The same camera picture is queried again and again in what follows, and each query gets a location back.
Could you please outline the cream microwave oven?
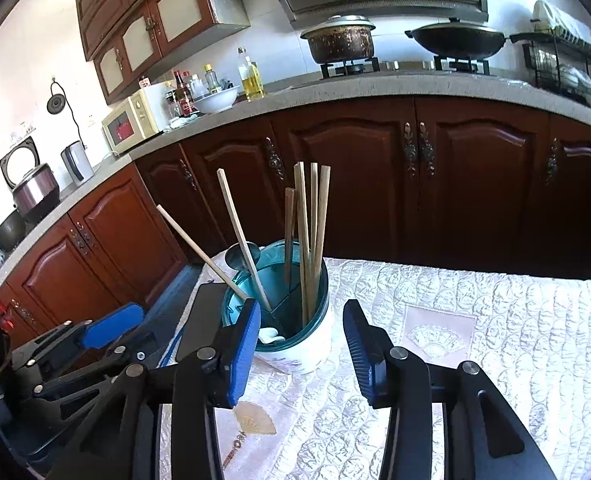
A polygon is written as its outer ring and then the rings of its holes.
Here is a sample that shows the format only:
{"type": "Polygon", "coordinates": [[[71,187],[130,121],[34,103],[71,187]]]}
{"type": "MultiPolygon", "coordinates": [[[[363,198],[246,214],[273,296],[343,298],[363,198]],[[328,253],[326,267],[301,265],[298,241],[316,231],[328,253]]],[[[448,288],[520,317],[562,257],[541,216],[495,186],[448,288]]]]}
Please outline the cream microwave oven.
{"type": "Polygon", "coordinates": [[[102,120],[103,133],[113,154],[122,155],[169,128],[169,91],[164,82],[151,84],[113,106],[102,120]]]}

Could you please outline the black wok with lid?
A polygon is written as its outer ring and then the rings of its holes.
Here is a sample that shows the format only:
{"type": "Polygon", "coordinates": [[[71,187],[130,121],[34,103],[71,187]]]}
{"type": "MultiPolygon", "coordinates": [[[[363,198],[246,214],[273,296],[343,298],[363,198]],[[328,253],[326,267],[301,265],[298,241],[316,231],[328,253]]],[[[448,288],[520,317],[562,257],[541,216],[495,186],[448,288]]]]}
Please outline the black wok with lid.
{"type": "Polygon", "coordinates": [[[405,35],[441,58],[456,60],[486,60],[497,54],[506,42],[502,32],[458,18],[406,30],[405,35]]]}

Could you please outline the brown lower kitchen cabinets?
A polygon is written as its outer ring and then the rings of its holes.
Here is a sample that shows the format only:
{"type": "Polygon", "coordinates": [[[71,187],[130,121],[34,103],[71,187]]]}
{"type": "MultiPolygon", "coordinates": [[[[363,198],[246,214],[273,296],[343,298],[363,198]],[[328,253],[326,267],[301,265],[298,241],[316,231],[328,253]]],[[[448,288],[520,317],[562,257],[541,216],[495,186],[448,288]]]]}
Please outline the brown lower kitchen cabinets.
{"type": "Polygon", "coordinates": [[[0,281],[20,346],[64,321],[151,307],[196,252],[234,234],[280,240],[297,162],[331,169],[329,257],[591,278],[591,124],[451,96],[378,96],[291,107],[158,144],[72,206],[0,281]]]}

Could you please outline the rice cooker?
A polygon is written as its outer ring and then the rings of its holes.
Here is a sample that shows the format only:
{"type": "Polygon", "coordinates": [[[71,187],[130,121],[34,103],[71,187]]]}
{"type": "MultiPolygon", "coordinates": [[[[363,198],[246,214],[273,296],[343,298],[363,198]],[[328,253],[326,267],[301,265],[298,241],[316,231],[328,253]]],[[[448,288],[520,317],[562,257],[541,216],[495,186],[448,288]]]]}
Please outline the rice cooker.
{"type": "Polygon", "coordinates": [[[21,217],[33,226],[44,220],[60,203],[60,186],[50,166],[40,161],[38,149],[31,136],[18,142],[0,159],[4,182],[13,196],[13,203],[21,217]],[[27,150],[33,155],[34,166],[18,183],[11,180],[9,162],[16,151],[27,150]]]}

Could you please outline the dark soy sauce bottle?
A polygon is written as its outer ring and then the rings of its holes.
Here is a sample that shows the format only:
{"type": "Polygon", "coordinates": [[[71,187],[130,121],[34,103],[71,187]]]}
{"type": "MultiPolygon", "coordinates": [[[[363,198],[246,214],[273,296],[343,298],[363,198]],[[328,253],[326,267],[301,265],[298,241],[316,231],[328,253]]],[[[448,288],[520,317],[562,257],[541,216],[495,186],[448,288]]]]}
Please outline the dark soy sauce bottle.
{"type": "Polygon", "coordinates": [[[184,117],[190,117],[194,113],[193,106],[191,104],[190,92],[187,90],[184,81],[182,80],[178,70],[173,71],[175,84],[176,84],[176,98],[180,106],[181,115],[184,117]]]}

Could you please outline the white quilted tablecloth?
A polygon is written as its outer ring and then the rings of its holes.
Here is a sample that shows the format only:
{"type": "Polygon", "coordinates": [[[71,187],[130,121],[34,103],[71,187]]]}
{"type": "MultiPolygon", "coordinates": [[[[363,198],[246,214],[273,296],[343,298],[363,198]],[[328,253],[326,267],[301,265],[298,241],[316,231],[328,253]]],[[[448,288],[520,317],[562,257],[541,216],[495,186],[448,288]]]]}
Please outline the white quilted tablecloth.
{"type": "Polygon", "coordinates": [[[323,312],[196,431],[164,406],[161,479],[591,479],[591,280],[327,259],[323,312]]]}

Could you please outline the light wooden chopstick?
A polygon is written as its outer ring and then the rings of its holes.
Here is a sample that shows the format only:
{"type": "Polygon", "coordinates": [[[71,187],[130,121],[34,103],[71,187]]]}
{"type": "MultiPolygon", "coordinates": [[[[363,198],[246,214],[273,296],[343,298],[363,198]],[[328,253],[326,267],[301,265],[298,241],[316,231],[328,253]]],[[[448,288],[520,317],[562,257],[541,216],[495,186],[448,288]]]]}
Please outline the light wooden chopstick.
{"type": "Polygon", "coordinates": [[[204,261],[204,263],[212,269],[212,271],[220,278],[227,286],[238,296],[242,301],[248,299],[246,294],[233,280],[207,255],[206,252],[198,245],[187,232],[176,222],[173,217],[164,209],[162,205],[156,205],[156,209],[165,219],[165,221],[175,230],[175,232],[193,249],[193,251],[204,261]]]}

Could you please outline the black smartphone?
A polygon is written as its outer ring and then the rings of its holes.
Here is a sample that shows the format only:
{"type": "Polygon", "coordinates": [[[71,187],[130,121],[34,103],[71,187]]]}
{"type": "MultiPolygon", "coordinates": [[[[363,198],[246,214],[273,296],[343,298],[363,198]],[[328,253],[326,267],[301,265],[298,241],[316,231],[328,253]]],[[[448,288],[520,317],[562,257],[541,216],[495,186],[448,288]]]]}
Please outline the black smartphone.
{"type": "Polygon", "coordinates": [[[176,352],[177,362],[213,344],[222,324],[222,300],[227,290],[225,283],[206,283],[198,288],[176,352]]]}

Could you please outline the black dish rack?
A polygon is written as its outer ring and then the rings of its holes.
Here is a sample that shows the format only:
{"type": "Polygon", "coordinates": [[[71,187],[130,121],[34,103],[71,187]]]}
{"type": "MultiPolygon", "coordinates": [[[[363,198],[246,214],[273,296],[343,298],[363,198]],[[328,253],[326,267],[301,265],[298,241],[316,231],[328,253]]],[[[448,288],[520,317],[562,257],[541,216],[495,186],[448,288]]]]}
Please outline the black dish rack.
{"type": "Polygon", "coordinates": [[[509,41],[522,48],[535,86],[585,102],[591,96],[591,29],[545,0],[534,3],[530,24],[509,41]]]}

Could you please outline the yellow oil bottle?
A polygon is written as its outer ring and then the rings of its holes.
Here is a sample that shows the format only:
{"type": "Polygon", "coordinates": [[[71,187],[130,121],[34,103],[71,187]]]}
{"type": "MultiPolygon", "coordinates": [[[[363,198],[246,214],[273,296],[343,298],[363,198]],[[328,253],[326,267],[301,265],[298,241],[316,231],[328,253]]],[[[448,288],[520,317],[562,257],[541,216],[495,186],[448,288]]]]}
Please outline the yellow oil bottle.
{"type": "Polygon", "coordinates": [[[246,98],[249,101],[262,99],[265,96],[265,90],[260,79],[260,71],[251,61],[245,47],[238,48],[238,72],[246,98]]]}

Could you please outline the upper wall cabinets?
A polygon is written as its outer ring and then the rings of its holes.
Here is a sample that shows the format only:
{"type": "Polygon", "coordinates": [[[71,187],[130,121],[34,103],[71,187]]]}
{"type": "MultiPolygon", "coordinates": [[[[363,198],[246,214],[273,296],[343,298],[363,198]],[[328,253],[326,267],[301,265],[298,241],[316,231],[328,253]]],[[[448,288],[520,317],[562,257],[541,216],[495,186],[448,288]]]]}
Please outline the upper wall cabinets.
{"type": "Polygon", "coordinates": [[[250,26],[242,0],[75,0],[85,58],[105,102],[250,26]]]}

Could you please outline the silver electric kettle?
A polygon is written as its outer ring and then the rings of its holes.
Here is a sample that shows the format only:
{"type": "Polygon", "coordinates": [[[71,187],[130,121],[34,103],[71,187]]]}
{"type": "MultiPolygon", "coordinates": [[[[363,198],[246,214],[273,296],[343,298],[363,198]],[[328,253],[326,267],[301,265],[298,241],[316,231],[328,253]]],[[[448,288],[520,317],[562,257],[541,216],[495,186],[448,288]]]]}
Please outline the silver electric kettle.
{"type": "Polygon", "coordinates": [[[83,184],[94,175],[94,169],[90,165],[82,142],[75,141],[64,148],[61,152],[61,158],[66,170],[68,170],[68,174],[76,185],[83,184]]]}

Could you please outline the white bowl on counter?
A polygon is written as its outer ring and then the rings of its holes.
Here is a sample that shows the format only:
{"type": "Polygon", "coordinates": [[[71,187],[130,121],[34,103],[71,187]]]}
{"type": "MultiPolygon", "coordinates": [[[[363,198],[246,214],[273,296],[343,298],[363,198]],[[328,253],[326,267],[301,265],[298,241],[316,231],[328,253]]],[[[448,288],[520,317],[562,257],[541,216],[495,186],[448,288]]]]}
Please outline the white bowl on counter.
{"type": "Polygon", "coordinates": [[[193,102],[193,105],[201,114],[216,114],[223,110],[229,110],[238,99],[238,88],[231,87],[226,90],[210,93],[193,102]]]}

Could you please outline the brown cooking pot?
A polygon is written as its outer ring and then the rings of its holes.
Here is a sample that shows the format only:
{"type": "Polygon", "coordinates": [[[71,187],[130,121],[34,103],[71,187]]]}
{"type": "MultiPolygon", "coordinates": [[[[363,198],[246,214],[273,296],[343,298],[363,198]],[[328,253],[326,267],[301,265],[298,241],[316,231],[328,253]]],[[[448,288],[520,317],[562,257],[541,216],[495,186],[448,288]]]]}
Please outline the brown cooking pot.
{"type": "Polygon", "coordinates": [[[333,15],[301,33],[316,63],[332,64],[367,60],[375,55],[373,29],[362,15],[333,15]]]}

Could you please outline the floral white utensil holder cup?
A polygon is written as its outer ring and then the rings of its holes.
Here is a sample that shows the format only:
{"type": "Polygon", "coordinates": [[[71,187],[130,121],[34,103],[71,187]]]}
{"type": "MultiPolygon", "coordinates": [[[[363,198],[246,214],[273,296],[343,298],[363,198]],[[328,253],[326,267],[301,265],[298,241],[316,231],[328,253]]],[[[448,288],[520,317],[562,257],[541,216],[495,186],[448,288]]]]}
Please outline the floral white utensil holder cup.
{"type": "Polygon", "coordinates": [[[282,240],[260,250],[256,262],[258,277],[265,289],[271,311],[262,313],[262,327],[278,330],[282,341],[256,344],[255,355],[266,364],[288,374],[312,373],[327,359],[331,348],[329,278],[321,269],[316,307],[303,321],[299,269],[299,245],[292,245],[291,278],[286,278],[286,254],[282,240]]]}

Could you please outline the dark brown handled fork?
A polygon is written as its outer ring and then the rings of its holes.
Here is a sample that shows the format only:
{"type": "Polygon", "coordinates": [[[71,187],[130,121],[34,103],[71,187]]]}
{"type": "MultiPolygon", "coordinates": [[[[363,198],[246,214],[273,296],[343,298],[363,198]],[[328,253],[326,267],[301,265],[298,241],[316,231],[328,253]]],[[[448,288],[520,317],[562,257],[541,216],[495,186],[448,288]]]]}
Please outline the dark brown handled fork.
{"type": "Polygon", "coordinates": [[[284,220],[284,278],[291,288],[293,234],[295,224],[295,190],[286,188],[286,220],[284,220]]]}

